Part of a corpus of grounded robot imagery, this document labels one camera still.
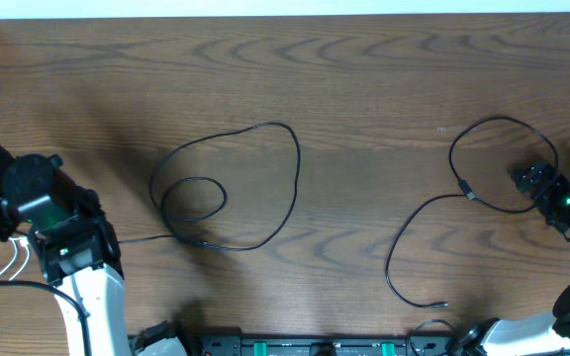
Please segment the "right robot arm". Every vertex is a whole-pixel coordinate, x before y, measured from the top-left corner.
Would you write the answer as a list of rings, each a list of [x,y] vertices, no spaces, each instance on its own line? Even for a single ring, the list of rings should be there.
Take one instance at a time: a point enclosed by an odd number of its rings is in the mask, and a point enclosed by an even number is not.
[[[546,224],[570,242],[570,179],[546,162],[515,169],[511,178],[534,201]],[[462,355],[570,355],[570,285],[551,312],[477,323],[452,350]]]

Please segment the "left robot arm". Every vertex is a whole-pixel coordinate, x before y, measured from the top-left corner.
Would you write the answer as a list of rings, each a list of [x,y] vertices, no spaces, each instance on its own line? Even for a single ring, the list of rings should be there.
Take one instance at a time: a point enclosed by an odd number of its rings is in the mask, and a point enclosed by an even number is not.
[[[119,241],[97,194],[73,182],[59,156],[13,156],[0,145],[0,241],[20,224],[37,255],[42,282],[11,286],[46,291],[59,305],[72,355],[181,355],[167,322],[129,337]]]

